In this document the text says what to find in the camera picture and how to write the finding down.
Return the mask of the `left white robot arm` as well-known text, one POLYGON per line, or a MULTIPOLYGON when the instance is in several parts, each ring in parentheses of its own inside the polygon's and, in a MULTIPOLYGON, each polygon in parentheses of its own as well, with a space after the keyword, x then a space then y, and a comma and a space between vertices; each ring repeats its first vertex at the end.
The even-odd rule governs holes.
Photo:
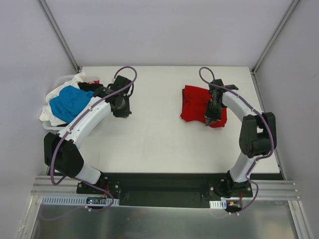
POLYGON ((103 173, 85 163, 79 148, 85 137, 109 113, 118 118, 127 118, 131 114, 129 98, 133 89, 134 81, 116 75, 114 83, 93 93, 85 108, 68 126, 57 134, 49 132, 45 136, 44 157, 51 175, 58 171, 64 177, 81 180, 96 194, 105 190, 103 173))

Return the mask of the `bright red t shirt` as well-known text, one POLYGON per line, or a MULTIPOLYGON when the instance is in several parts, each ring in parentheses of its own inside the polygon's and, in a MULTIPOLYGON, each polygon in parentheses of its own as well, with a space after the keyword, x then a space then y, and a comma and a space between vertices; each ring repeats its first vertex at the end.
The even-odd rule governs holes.
POLYGON ((185 85, 182 89, 182 111, 180 117, 185 122, 197 121, 205 124, 205 113, 211 99, 207 89, 185 85))

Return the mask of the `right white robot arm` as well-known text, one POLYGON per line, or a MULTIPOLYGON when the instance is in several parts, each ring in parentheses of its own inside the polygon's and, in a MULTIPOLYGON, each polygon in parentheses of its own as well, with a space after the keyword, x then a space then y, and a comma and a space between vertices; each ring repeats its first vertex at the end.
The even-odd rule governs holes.
POLYGON ((209 94, 211 99, 204 116, 206 125, 221 121, 225 109, 230 109, 241 121, 241 153, 224 180, 214 186, 215 194, 230 198, 248 187, 257 162, 271 155, 276 148, 276 118, 272 112, 261 113, 253 108, 235 85, 224 85, 221 79, 209 83, 209 94))

